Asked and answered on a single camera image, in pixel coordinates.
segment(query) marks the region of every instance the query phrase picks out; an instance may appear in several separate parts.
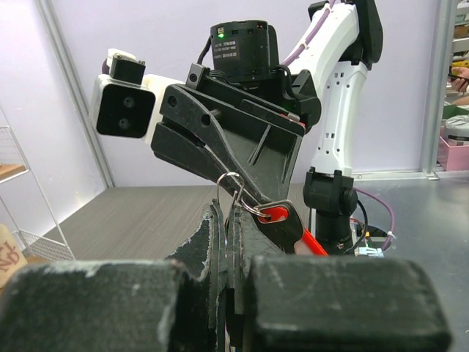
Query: gray wall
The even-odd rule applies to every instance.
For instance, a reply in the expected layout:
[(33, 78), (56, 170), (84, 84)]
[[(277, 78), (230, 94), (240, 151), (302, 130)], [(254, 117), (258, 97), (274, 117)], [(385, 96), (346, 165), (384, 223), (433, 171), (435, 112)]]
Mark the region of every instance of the gray wall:
[[(356, 172), (416, 170), (438, 0), (376, 0), (385, 30), (382, 61), (365, 83), (353, 166)], [(145, 59), (147, 72), (184, 80), (208, 36), (222, 21), (261, 18), (278, 32), (285, 57), (309, 23), (311, 0), (52, 0), (88, 100), (108, 48)], [(303, 143), (294, 181), (302, 181), (319, 128)], [(205, 184), (154, 158), (140, 141), (101, 137), (118, 186)]]
[[(34, 2), (0, 1), (0, 33), (0, 106), (63, 220), (101, 193), (103, 181)], [(0, 184), (0, 196), (23, 230), (42, 235), (53, 226), (31, 173)], [(0, 223), (12, 227), (1, 206)]]

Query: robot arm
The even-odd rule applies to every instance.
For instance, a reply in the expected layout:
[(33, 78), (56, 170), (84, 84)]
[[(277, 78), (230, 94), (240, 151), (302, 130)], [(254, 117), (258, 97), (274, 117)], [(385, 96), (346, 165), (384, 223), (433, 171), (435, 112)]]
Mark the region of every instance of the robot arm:
[(311, 72), (322, 102), (324, 123), (303, 197), (317, 210), (311, 223), (329, 254), (344, 254), (353, 245), (349, 217), (358, 198), (351, 178), (352, 136), (363, 84), (382, 48), (383, 28), (374, 1), (351, 0), (316, 11), (286, 60), (292, 72)]

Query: gray floor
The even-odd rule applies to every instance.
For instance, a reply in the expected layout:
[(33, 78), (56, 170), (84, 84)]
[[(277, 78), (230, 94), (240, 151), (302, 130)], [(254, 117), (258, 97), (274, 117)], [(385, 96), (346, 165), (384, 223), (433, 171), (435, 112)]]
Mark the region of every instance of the gray floor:
[[(369, 181), (358, 186), (394, 207), (398, 238), (388, 256), (425, 267), (454, 332), (452, 351), (469, 351), (469, 179)], [(289, 198), (306, 220), (301, 189), (293, 185)], [(202, 205), (214, 196), (215, 187), (114, 188), (62, 226), (78, 259), (160, 259), (191, 235)], [(388, 227), (385, 210), (362, 199), (370, 224)], [(229, 202), (222, 194), (224, 210)]]

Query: hand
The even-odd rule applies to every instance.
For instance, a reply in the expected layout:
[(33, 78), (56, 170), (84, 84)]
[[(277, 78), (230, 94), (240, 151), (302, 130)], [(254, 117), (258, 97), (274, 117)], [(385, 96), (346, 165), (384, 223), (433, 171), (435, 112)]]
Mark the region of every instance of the hand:
[[(466, 67), (455, 67), (453, 69), (453, 72), (456, 76), (464, 77), (464, 78), (469, 78), (469, 68)], [(466, 90), (468, 88), (469, 84), (466, 83), (466, 80), (464, 79), (456, 79), (451, 82), (451, 87), (456, 90), (457, 92), (461, 93), (466, 93)]]

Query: camera lens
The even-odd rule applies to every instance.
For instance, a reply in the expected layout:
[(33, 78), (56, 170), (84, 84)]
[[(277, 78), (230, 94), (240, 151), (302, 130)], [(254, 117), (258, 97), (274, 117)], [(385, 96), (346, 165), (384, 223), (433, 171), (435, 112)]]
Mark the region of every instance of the camera lens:
[(129, 127), (130, 127), (130, 122), (129, 120), (127, 119), (121, 119), (119, 121), (119, 127), (122, 129), (122, 130), (127, 130)]
[(126, 97), (123, 101), (126, 108), (133, 108), (135, 106), (135, 101), (132, 97)]

